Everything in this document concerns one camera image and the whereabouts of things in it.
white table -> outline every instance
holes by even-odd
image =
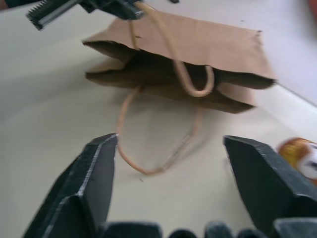
[[[197,2],[201,9],[194,12]],[[265,30],[259,20],[249,19],[263,0],[217,0],[204,7],[207,2],[149,1],[169,12]],[[88,15],[76,7],[38,32],[24,18],[26,9],[0,14],[0,237],[21,236],[55,178],[84,144],[114,132],[127,94],[84,78],[84,71],[103,57],[80,40],[107,27],[113,17]],[[241,18],[237,12],[246,15]],[[272,25],[270,14],[262,14]],[[188,105],[140,96],[127,117],[126,152],[140,165],[158,164],[187,132],[193,111]],[[222,146],[226,134],[272,146],[295,135],[260,108],[240,115],[207,111],[204,130],[186,161],[166,174],[144,177],[116,158],[108,220],[159,222],[165,236],[178,227],[201,236],[205,223],[214,220],[227,222],[234,231],[252,227]]]

paper bag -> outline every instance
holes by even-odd
[[[168,26],[180,60],[198,90],[206,84],[206,65],[212,67],[213,90],[198,99],[203,107],[230,113],[246,111],[255,105],[253,90],[274,83],[260,31],[157,13]],[[197,98],[180,85],[164,38],[150,17],[133,24],[137,50],[129,22],[121,19],[83,42],[110,57],[86,72],[87,79],[105,86],[142,86],[145,94],[196,103]]]

paper bag handle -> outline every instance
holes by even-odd
[[[124,102],[122,103],[119,118],[118,118],[118,123],[117,123],[117,128],[116,131],[119,134],[118,136],[118,144],[117,144],[117,149],[120,154],[120,156],[127,162],[132,168],[135,170],[145,174],[145,175],[155,175],[164,172],[168,168],[170,168],[172,165],[174,165],[176,162],[179,162],[178,158],[179,156],[184,152],[184,150],[188,147],[189,143],[193,140],[193,138],[197,135],[198,131],[200,130],[200,127],[202,125],[202,120],[203,120],[203,112],[204,109],[203,107],[199,104],[195,121],[194,124],[189,131],[189,133],[184,137],[182,140],[181,144],[176,148],[174,153],[169,156],[169,158],[164,162],[160,167],[154,169],[154,170],[146,170],[143,169],[139,166],[137,166],[132,160],[123,152],[122,146],[121,146],[121,136],[122,136],[122,131],[123,131],[123,125],[124,125],[124,118],[127,112],[127,109],[133,99],[143,90],[142,87],[137,87],[132,92],[126,97]]]
[[[153,21],[153,23],[163,36],[165,45],[170,53],[171,58],[173,59],[175,71],[178,74],[179,81],[184,90],[193,97],[204,97],[211,93],[214,85],[214,74],[212,67],[206,65],[207,82],[205,88],[202,91],[198,91],[193,85],[192,79],[186,69],[184,62],[179,60],[180,53],[176,47],[173,35],[169,31],[169,28],[167,27],[165,22],[159,16],[158,12],[141,1],[137,1],[134,4],[137,8],[143,10],[150,17],[150,19]],[[130,30],[133,30],[132,21],[130,21],[129,24]],[[134,44],[134,47],[136,47],[135,35],[133,35],[132,42]]]

